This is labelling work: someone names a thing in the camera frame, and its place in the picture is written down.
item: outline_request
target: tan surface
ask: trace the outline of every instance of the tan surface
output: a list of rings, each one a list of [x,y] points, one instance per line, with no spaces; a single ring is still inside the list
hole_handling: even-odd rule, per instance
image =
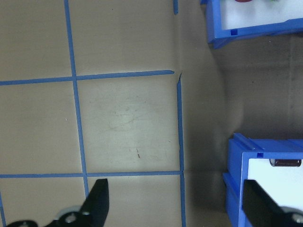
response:
[[[0,2],[0,81],[71,75],[61,0]]]

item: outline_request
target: scuff mark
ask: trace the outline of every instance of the scuff mark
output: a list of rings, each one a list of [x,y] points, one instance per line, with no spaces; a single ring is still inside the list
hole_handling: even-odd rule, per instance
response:
[[[137,150],[138,158],[140,158],[140,154],[139,154],[138,148],[136,148],[136,150]]]

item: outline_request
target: blue plastic bin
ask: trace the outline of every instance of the blue plastic bin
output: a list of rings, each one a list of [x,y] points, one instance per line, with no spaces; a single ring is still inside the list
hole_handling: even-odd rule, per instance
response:
[[[303,31],[303,18],[291,19],[283,23],[222,29],[220,0],[201,0],[206,6],[207,38],[218,49],[233,40],[254,38],[263,35],[281,35]]]
[[[303,159],[303,140],[248,139],[235,133],[229,140],[226,210],[233,227],[251,227],[242,210],[244,180],[248,178],[249,159]]]

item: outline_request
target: floor tile grid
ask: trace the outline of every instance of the floor tile grid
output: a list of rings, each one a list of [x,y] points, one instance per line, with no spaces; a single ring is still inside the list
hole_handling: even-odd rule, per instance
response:
[[[178,1],[174,1],[174,9],[178,6]],[[17,85],[17,84],[35,84],[35,83],[48,83],[48,82],[62,82],[62,81],[72,81],[74,90],[74,99],[76,107],[78,134],[80,142],[80,153],[81,153],[81,165],[82,174],[17,174],[17,175],[1,175],[0,178],[50,178],[50,177],[83,177],[84,189],[86,196],[89,193],[88,187],[88,177],[107,177],[107,176],[143,176],[143,175],[180,175],[180,191],[181,191],[181,219],[182,227],[186,226],[185,222],[185,182],[184,182],[184,154],[183,154],[183,129],[182,129],[182,101],[181,101],[181,81],[179,80],[177,84],[177,102],[178,102],[178,137],[179,137],[179,158],[180,158],[180,170],[179,171],[151,171],[151,172],[115,172],[115,173],[87,173],[85,153],[83,145],[83,134],[82,134],[82,124],[80,116],[80,104],[78,95],[78,85],[77,80],[86,79],[105,79],[105,78],[122,78],[122,77],[141,77],[141,76],[155,76],[155,75],[168,75],[173,74],[171,70],[158,70],[158,71],[146,71],[146,72],[128,72],[128,73],[110,73],[110,74],[98,74],[98,75],[85,75],[77,76],[76,67],[74,60],[74,51],[72,43],[72,33],[71,33],[71,19],[69,11],[68,0],[64,0],[66,26],[68,34],[68,43],[70,51],[70,61],[71,61],[71,77],[61,77],[61,78],[45,78],[45,79],[27,79],[27,80],[11,80],[11,81],[0,81],[0,86],[5,85]],[[1,194],[0,194],[0,214],[3,226],[6,226],[4,208],[2,204]]]

